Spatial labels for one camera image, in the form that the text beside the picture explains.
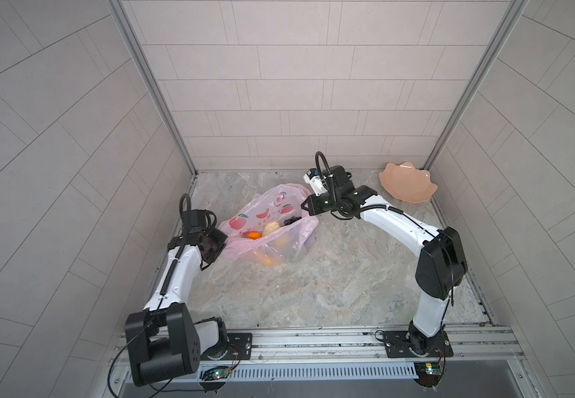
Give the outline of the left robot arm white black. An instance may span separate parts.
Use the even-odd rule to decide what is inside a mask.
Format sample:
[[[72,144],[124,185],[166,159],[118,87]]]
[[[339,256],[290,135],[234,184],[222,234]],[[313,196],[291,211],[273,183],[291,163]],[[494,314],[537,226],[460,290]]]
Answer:
[[[216,215],[191,207],[184,194],[179,204],[181,232],[167,246],[167,261],[155,293],[144,309],[125,323],[126,349],[136,386],[193,374],[203,355],[229,351],[222,318],[195,322],[187,301],[199,272],[214,263],[226,246],[227,235],[216,227]]]

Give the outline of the pink plastic bag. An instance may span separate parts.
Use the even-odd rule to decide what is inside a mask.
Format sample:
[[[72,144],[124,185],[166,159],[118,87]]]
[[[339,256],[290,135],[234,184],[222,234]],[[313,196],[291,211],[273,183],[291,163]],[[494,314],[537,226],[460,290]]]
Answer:
[[[301,184],[288,183],[255,197],[219,226],[227,235],[222,255],[260,265],[282,265],[305,255],[319,225],[301,208],[310,194]]]

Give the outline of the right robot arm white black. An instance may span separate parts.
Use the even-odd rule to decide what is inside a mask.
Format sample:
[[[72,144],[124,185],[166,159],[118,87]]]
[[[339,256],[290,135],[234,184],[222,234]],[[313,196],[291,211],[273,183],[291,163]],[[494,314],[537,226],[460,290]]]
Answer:
[[[444,319],[453,304],[456,287],[468,271],[461,237],[455,229],[439,229],[394,207],[374,189],[355,187],[351,174],[330,167],[323,152],[315,154],[314,168],[304,175],[313,189],[302,210],[311,216],[329,212],[338,220],[368,222],[405,245],[418,258],[415,280],[421,290],[408,332],[401,336],[383,332],[382,343],[400,350],[404,357],[451,356]]]

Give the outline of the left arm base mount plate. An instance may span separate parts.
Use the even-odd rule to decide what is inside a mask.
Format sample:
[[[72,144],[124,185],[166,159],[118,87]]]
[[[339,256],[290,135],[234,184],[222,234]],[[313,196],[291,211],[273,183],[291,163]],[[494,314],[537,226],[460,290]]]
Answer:
[[[228,333],[201,355],[201,361],[247,361],[251,358],[252,333]]]

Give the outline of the pink scalloped plate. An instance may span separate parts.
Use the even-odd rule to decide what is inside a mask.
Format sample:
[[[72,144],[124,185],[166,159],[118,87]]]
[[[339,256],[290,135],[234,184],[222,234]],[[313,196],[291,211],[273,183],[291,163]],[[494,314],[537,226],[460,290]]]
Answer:
[[[429,202],[438,190],[430,172],[416,169],[411,162],[387,164],[380,183],[393,198],[409,203]]]

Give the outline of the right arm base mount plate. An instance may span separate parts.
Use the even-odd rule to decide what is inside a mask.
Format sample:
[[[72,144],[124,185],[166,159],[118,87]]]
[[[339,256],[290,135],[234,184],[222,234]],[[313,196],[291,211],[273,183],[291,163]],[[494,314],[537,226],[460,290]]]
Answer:
[[[453,348],[443,328],[431,338],[416,329],[378,331],[375,337],[385,345],[388,358],[451,358],[453,356]]]

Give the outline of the dark fake grapes bunch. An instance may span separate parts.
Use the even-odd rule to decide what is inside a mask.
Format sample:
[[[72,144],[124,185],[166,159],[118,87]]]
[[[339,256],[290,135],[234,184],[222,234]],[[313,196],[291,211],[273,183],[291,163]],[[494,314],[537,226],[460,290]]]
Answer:
[[[302,219],[301,217],[290,217],[287,220],[285,220],[284,226],[292,225],[293,223],[298,222],[301,219]]]

